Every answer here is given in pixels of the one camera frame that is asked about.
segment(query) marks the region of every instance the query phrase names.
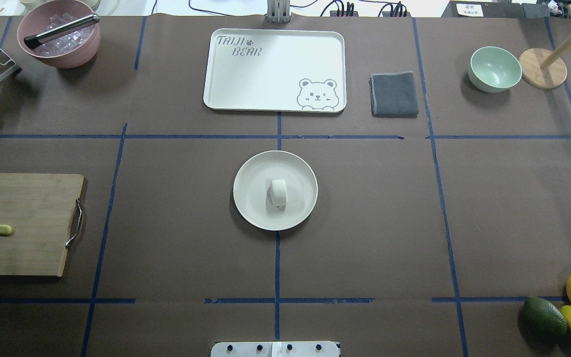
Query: wooden base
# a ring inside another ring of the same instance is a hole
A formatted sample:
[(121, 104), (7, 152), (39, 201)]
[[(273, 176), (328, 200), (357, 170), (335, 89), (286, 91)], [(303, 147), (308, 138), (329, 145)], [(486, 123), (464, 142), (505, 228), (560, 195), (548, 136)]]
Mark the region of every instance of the wooden base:
[(541, 63), (552, 54), (544, 48), (530, 48), (519, 56), (521, 76), (526, 82), (541, 89), (553, 89), (560, 86), (567, 78), (567, 66), (562, 59), (557, 59), (548, 68), (541, 69)]

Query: metal handle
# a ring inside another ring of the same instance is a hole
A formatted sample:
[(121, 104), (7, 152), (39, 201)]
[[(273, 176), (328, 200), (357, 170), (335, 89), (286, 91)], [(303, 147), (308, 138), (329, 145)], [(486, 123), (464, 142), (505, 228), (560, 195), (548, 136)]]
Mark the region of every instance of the metal handle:
[(89, 14), (85, 17), (81, 17), (72, 22), (68, 22), (65, 25), (61, 25), (52, 30), (42, 32), (41, 34), (27, 36), (23, 38), (23, 43), (25, 43), (25, 45), (31, 50), (34, 50), (44, 43), (48, 43), (66, 34), (71, 34), (76, 30), (84, 29), (85, 27), (91, 26), (95, 23), (98, 23), (99, 21), (100, 17), (97, 14)]
[(76, 223), (76, 231), (74, 232), (74, 235), (68, 239), (67, 242), (65, 242), (65, 249), (70, 249), (74, 238), (76, 238), (81, 232), (81, 226), (83, 223), (83, 209), (81, 208), (81, 201), (79, 201), (78, 198), (76, 199), (76, 208), (79, 212), (79, 221)]

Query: white label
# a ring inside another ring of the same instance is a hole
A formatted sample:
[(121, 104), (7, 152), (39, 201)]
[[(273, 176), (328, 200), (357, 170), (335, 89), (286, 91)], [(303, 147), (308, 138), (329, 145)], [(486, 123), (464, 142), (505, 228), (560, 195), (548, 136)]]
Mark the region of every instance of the white label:
[(456, 4), (457, 13), (462, 16), (483, 17), (482, 5)]

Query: ice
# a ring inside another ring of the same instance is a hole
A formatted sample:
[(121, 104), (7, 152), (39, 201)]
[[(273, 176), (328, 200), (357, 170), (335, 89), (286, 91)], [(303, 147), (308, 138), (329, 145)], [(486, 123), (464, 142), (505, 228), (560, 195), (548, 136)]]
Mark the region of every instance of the ice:
[[(50, 17), (50, 24), (46, 27), (46, 30), (52, 30), (74, 20), (76, 20), (76, 18), (68, 13), (64, 13), (61, 16), (55, 14)], [(34, 49), (34, 53), (44, 57), (65, 55), (84, 43), (89, 36), (91, 36), (91, 32), (94, 30), (95, 26), (96, 25), (85, 27), (84, 29), (74, 31), (71, 34), (66, 34), (48, 43), (40, 45)]]

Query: round plate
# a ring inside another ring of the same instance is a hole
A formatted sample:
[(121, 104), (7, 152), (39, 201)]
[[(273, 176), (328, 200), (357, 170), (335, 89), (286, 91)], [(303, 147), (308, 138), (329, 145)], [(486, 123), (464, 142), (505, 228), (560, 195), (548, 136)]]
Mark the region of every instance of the round plate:
[[(268, 192), (270, 181), (286, 180), (287, 205), (272, 205)], [(265, 151), (252, 156), (242, 165), (235, 183), (233, 198), (241, 215), (252, 225), (269, 231), (292, 228), (310, 215), (317, 203), (317, 177), (302, 158), (287, 151)]]

